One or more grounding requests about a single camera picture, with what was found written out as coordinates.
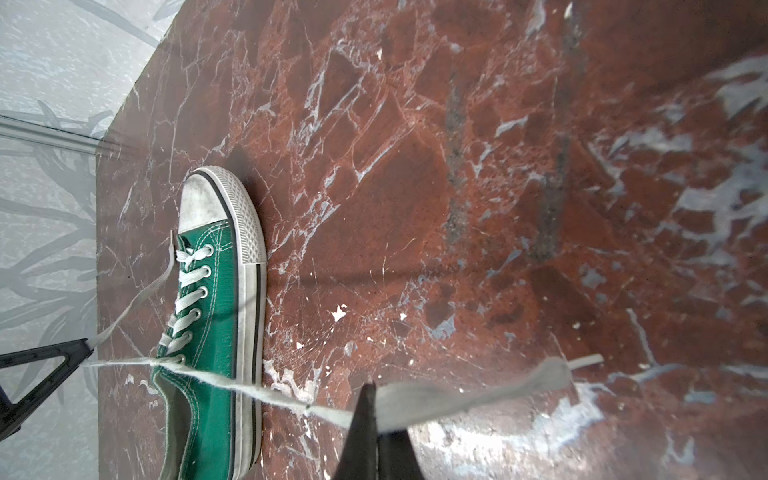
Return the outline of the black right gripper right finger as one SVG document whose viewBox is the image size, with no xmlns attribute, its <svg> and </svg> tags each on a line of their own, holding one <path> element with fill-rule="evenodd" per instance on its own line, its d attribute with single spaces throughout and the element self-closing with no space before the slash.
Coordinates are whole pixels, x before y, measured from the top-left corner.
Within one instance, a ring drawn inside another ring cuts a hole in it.
<svg viewBox="0 0 768 480">
<path fill-rule="evenodd" d="M 379 480 L 424 480 L 407 430 L 378 436 Z"/>
</svg>

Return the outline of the aluminium cage frame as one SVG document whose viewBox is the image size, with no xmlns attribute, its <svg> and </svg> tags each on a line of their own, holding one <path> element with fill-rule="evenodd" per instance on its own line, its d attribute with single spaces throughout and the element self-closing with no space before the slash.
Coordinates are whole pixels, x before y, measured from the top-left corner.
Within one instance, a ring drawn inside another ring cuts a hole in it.
<svg viewBox="0 0 768 480">
<path fill-rule="evenodd" d="M 1 116 L 1 136 L 30 142 L 38 146 L 58 148 L 86 155 L 95 155 L 100 150 L 119 152 L 123 149 L 119 143 L 99 140 L 89 135 L 42 126 L 5 115 Z"/>
</svg>

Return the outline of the white shoelace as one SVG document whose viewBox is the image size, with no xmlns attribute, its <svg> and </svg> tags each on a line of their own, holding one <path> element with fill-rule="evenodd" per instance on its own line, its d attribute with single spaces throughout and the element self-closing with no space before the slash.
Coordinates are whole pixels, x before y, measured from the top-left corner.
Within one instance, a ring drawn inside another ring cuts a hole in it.
<svg viewBox="0 0 768 480">
<path fill-rule="evenodd" d="M 178 248 L 175 246 L 174 240 L 170 239 L 168 263 L 163 273 L 139 291 L 109 327 L 102 330 L 97 336 L 88 339 L 87 345 L 95 348 L 106 341 L 126 316 L 163 287 L 177 263 L 186 268 L 192 263 L 203 261 L 213 250 L 214 248 L 210 245 L 205 245 L 197 250 L 185 247 Z M 599 354 L 584 356 L 572 361 L 562 357 L 548 357 L 531 371 L 519 376 L 508 385 L 469 393 L 444 390 L 435 385 L 424 383 L 386 384 L 376 389 L 373 401 L 377 432 L 386 434 L 405 430 L 413 425 L 434 421 L 501 400 L 561 390 L 571 384 L 574 370 L 596 365 L 602 361 L 603 357 Z M 258 422 L 256 419 L 257 409 L 263 403 L 291 410 L 300 415 L 315 416 L 344 429 L 350 428 L 353 420 L 353 413 L 350 411 L 303 402 L 277 390 L 264 388 L 259 380 L 255 380 L 253 383 L 249 381 L 242 383 L 228 375 L 197 370 L 187 366 L 185 361 L 175 353 L 160 359 L 141 357 L 127 360 L 94 361 L 87 365 L 92 368 L 107 365 L 148 365 L 177 376 L 196 380 L 215 389 L 228 391 L 232 397 L 233 419 L 231 423 L 234 427 L 256 424 Z"/>
</svg>

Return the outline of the green canvas sneaker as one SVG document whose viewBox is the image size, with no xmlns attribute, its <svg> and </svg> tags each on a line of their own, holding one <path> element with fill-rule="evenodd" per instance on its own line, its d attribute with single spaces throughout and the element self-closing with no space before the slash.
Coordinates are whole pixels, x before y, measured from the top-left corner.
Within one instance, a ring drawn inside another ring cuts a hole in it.
<svg viewBox="0 0 768 480">
<path fill-rule="evenodd" d="M 262 376 L 267 250 L 242 182 L 218 166 L 181 192 L 178 295 L 157 356 L 244 384 Z M 156 367 L 166 407 L 164 479 L 242 479 L 257 462 L 262 405 L 245 394 Z"/>
</svg>

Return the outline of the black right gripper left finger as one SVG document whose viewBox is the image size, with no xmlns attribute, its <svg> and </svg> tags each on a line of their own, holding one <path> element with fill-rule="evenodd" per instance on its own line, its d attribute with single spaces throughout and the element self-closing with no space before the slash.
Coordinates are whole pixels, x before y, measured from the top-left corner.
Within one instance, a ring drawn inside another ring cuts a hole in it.
<svg viewBox="0 0 768 480">
<path fill-rule="evenodd" d="M 378 432 L 375 419 L 376 386 L 365 384 L 360 392 L 333 480 L 378 478 Z"/>
</svg>

